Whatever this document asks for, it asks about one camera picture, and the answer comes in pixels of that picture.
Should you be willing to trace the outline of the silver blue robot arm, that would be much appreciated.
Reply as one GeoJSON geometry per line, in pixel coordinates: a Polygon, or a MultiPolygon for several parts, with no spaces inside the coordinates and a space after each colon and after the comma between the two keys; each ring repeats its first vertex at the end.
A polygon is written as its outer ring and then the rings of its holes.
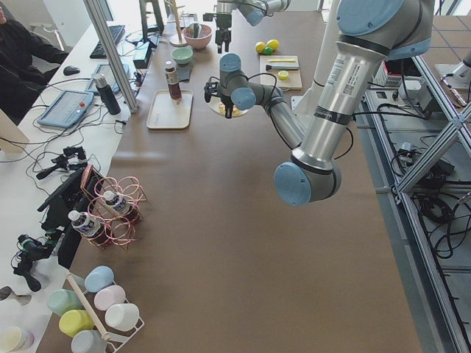
{"type": "Polygon", "coordinates": [[[322,92],[308,90],[304,96],[311,104],[308,124],[275,85],[251,82],[231,52],[220,58],[219,79],[205,84],[205,100],[219,98],[227,118],[234,108],[261,106],[291,149],[291,159],[275,171],[278,196],[294,206],[327,199],[341,184],[334,152],[369,81],[383,61],[428,50],[433,12],[432,1],[335,1],[316,67],[325,75],[322,92]]]}
{"type": "Polygon", "coordinates": [[[216,22],[215,43],[217,52],[222,54],[228,52],[230,48],[233,11],[239,11],[251,26],[256,26],[263,18],[286,11],[290,3],[290,0],[217,1],[213,12],[203,14],[203,21],[216,22]]]}

